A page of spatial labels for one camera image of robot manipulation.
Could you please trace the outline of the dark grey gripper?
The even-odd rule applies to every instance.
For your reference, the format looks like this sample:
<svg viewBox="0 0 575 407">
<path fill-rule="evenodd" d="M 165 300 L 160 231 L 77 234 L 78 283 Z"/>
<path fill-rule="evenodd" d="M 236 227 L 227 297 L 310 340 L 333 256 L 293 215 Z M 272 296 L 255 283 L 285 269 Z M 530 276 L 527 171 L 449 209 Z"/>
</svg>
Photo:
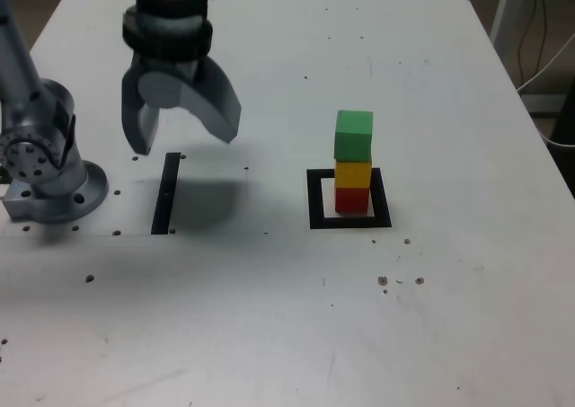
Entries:
<svg viewBox="0 0 575 407">
<path fill-rule="evenodd" d="M 219 65 L 209 57 L 166 62 L 138 53 L 122 78 L 121 122 L 139 155 L 149 155 L 158 127 L 158 109 L 182 108 L 206 131 L 230 143 L 237 136 L 241 103 Z"/>
</svg>

